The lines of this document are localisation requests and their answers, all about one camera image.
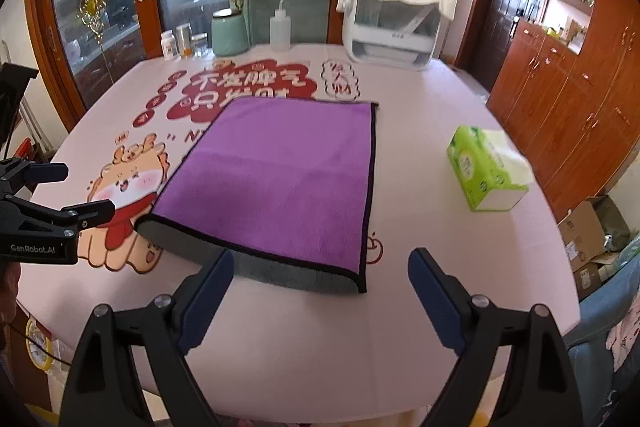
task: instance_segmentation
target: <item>blue chair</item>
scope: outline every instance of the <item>blue chair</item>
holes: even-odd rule
[[[609,330],[625,317],[640,285],[640,255],[580,303],[580,323],[564,336],[582,402],[585,427],[596,427],[610,392],[625,392],[640,369],[640,342],[613,373],[613,355],[605,343]]]

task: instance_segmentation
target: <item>spray bottle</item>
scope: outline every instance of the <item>spray bottle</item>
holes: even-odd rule
[[[291,17],[287,17],[283,3],[284,0],[280,0],[274,16],[269,19],[271,49],[275,52],[285,52],[291,47]]]

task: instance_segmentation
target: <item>tissue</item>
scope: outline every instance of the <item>tissue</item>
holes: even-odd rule
[[[504,131],[461,125],[447,156],[471,210],[511,210],[534,181],[529,162]]]

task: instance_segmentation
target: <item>pink tablecloth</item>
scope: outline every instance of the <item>pink tablecloth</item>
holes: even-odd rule
[[[408,254],[419,246],[472,294],[516,309],[545,302],[561,332],[577,323],[573,277],[540,188],[511,212],[469,211],[447,143],[460,124],[499,126],[442,63],[422,73],[352,65],[341,47],[325,45],[285,54],[260,46],[234,62],[218,63],[218,71],[202,59],[143,62],[60,148],[55,161],[67,163],[68,180],[41,185],[33,200],[60,208],[110,194],[118,222],[83,234],[79,254],[88,261],[23,267],[18,299],[57,337],[75,346],[95,305],[139,307],[198,269],[130,234],[129,223],[225,101],[249,95],[379,102],[369,292],[316,295],[236,278],[203,344],[188,355],[216,411],[328,423],[433,403],[455,356],[440,346],[407,279]],[[143,386],[153,391],[140,354]],[[505,367],[500,357],[495,370]]]

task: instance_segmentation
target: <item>white plastic bottle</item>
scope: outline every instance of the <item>white plastic bottle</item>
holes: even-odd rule
[[[291,17],[282,8],[283,3],[280,0],[276,13],[269,19],[271,49],[275,52],[285,52],[291,47]]]
[[[178,47],[175,43],[174,33],[171,30],[162,32],[160,45],[164,60],[172,60],[178,55]]]

